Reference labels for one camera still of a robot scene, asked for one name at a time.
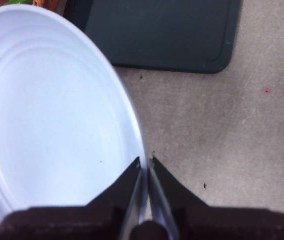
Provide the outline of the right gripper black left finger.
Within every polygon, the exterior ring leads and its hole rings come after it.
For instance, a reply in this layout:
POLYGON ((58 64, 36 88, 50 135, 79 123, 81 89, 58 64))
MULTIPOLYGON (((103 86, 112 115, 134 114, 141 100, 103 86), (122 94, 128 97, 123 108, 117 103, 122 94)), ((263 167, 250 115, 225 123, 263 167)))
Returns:
POLYGON ((0 240, 127 240, 139 223, 142 201, 139 158, 87 205, 32 207, 0 223, 0 240))

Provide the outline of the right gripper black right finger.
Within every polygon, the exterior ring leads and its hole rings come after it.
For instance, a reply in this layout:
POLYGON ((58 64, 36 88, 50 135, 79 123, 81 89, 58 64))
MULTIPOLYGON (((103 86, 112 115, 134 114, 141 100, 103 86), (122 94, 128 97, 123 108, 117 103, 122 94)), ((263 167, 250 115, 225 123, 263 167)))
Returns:
POLYGON ((171 240, 284 240, 284 213, 209 206, 155 157, 148 172, 153 220, 171 240))

